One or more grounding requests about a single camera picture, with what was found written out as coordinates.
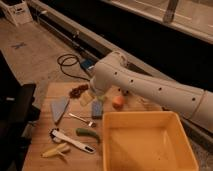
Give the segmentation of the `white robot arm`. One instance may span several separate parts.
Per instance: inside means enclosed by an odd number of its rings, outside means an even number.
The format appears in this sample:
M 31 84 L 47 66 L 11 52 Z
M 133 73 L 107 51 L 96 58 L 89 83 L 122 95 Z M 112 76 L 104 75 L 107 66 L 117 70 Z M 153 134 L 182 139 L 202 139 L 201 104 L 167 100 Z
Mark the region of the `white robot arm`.
M 113 51 L 99 60 L 94 66 L 89 89 L 80 96 L 80 104 L 87 105 L 115 85 L 180 113 L 213 133 L 212 92 L 139 74 L 129 70 L 127 64 L 127 57 L 120 51 Z

